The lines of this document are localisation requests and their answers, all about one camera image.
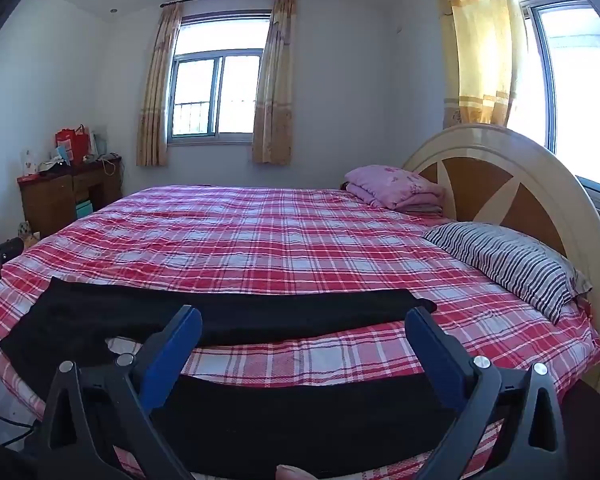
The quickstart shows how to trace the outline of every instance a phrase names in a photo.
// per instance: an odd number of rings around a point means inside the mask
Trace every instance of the plaid bedspread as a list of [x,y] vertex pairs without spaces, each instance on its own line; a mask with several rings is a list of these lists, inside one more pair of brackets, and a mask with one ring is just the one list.
[[[291,294],[408,288],[436,322],[500,367],[544,362],[563,394],[600,361],[600,338],[572,304],[557,326],[481,272],[422,240],[441,219],[365,205],[339,190],[161,187],[74,222],[6,264],[0,339],[52,276],[200,292]],[[112,348],[136,346],[112,341]],[[321,386],[421,372],[401,323],[309,340],[196,350],[183,373],[241,386]],[[0,378],[40,416],[44,403],[0,351]],[[469,472],[488,455],[490,428]],[[123,453],[127,465],[133,459]],[[412,476],[419,456],[357,478]]]

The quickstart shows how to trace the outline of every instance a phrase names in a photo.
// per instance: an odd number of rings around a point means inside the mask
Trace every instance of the red bag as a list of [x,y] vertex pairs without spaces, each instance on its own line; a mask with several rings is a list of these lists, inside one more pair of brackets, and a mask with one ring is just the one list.
[[56,133],[56,147],[58,146],[64,146],[72,164],[82,164],[85,155],[89,155],[89,132],[82,124],[77,130],[60,130]]

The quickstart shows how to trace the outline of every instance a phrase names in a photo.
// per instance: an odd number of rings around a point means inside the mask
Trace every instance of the pink folded blanket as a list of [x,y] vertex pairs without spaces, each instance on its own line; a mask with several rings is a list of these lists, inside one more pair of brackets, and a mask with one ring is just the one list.
[[[365,202],[374,207],[381,207],[386,209],[379,200],[377,200],[371,193],[366,192],[360,186],[355,184],[347,184],[347,191],[357,196],[362,202]],[[395,209],[398,213],[411,214],[411,215],[424,215],[424,216],[442,216],[442,206],[433,204],[414,204],[397,207]]]
[[365,166],[349,171],[347,190],[364,202],[401,210],[408,206],[442,207],[445,189],[411,171],[390,166]]

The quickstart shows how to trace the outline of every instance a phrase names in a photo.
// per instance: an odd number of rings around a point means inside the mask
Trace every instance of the cable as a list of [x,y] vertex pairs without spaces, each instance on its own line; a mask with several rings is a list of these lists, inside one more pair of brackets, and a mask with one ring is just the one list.
[[0,420],[6,422],[7,424],[11,424],[12,426],[18,426],[20,428],[33,428],[31,424],[25,424],[24,422],[16,422],[15,420],[10,420],[8,418],[4,418],[0,415]]
[[125,183],[125,161],[120,158],[120,189],[122,189],[122,185]]
[[3,447],[6,446],[10,446],[11,444],[13,444],[14,442],[17,442],[19,440],[22,440],[25,437],[28,437],[31,433],[33,433],[34,431],[36,431],[36,427],[33,428],[29,428],[29,431],[25,431],[23,434],[21,434],[20,436],[17,436],[16,438],[12,438],[11,440],[8,440],[7,442],[3,442],[2,444],[0,444]]
[[[107,164],[113,166],[113,171],[111,173],[107,173]],[[116,174],[116,165],[113,162],[108,161],[106,158],[102,159],[102,169],[104,170],[104,174],[107,176],[114,176]]]

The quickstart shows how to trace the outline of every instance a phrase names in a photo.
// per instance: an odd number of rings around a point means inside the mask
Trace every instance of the desk drawer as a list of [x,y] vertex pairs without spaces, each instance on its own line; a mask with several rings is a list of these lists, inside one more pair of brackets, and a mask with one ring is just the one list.
[[88,190],[90,187],[97,186],[104,182],[104,172],[102,168],[95,171],[88,171],[74,176],[74,191],[80,193]]
[[58,232],[76,218],[71,175],[59,176],[21,190],[24,216],[43,237]]

